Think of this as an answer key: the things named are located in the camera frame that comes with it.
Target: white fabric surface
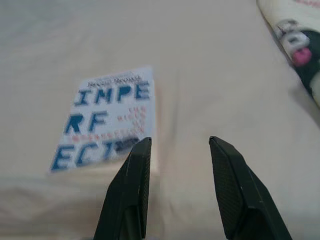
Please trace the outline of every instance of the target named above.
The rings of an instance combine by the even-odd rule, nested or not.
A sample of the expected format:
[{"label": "white fabric surface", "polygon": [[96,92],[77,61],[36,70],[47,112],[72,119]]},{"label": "white fabric surface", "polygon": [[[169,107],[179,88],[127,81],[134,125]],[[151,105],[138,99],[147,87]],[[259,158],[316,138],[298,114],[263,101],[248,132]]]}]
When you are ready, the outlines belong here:
[{"label": "white fabric surface", "polygon": [[319,0],[257,0],[257,3],[273,28],[281,20],[295,19],[303,27],[319,29]]},{"label": "white fabric surface", "polygon": [[320,112],[254,0],[0,1],[2,239],[93,235],[101,179],[46,172],[80,82],[145,65],[160,164],[148,236],[224,239],[215,135],[265,183],[293,239],[320,239]]}]

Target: patterned fabric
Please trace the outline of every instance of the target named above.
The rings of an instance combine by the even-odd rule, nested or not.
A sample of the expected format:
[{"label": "patterned fabric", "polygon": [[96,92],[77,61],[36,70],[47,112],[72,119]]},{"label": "patterned fabric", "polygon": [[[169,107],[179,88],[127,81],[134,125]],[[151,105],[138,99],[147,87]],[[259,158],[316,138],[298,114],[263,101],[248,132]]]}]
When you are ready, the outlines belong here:
[{"label": "patterned fabric", "polygon": [[304,87],[320,106],[320,0],[258,0]]}]

